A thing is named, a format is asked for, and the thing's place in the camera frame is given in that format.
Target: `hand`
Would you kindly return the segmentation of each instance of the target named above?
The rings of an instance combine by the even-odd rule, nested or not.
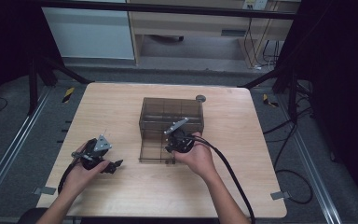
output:
[[[201,137],[200,133],[193,133],[195,136]],[[205,179],[211,175],[216,175],[211,149],[195,141],[194,146],[187,153],[172,151],[176,160],[185,163],[194,173]]]
[[[76,152],[80,152],[87,143],[83,144]],[[101,171],[103,171],[110,161],[103,161],[91,170],[83,167],[81,162],[75,165],[69,175],[66,177],[62,192],[69,192],[73,196],[79,195],[91,180]]]

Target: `wooden table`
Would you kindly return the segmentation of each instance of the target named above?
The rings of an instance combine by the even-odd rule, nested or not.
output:
[[[69,216],[79,217],[217,217],[206,185],[183,164],[140,163],[139,118],[144,97],[195,99],[203,103],[203,137],[219,148],[230,162],[256,217],[284,217],[283,200],[251,94],[226,87],[151,84],[89,84],[66,135],[46,184],[57,188],[71,162],[71,153],[87,140],[104,133],[113,145],[104,156],[124,160],[113,174],[100,174],[76,199]],[[245,203],[227,168],[213,160],[228,190],[242,211]],[[38,207],[49,207],[55,195],[42,195]]]

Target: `person's left hand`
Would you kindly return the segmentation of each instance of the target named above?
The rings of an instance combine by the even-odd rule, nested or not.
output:
[[[87,143],[83,144],[76,152],[80,152],[86,144]],[[85,169],[81,162],[79,162],[66,177],[62,192],[66,192],[77,197],[77,195],[79,195],[86,188],[91,180],[107,167],[109,162],[110,161],[103,161],[91,170]]]

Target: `person's right hand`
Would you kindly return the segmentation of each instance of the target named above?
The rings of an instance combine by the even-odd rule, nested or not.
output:
[[[193,133],[193,135],[201,137],[200,133]],[[177,161],[186,164],[194,173],[203,179],[217,174],[211,149],[201,142],[195,141],[194,146],[187,153],[180,153],[173,150],[172,154]]]

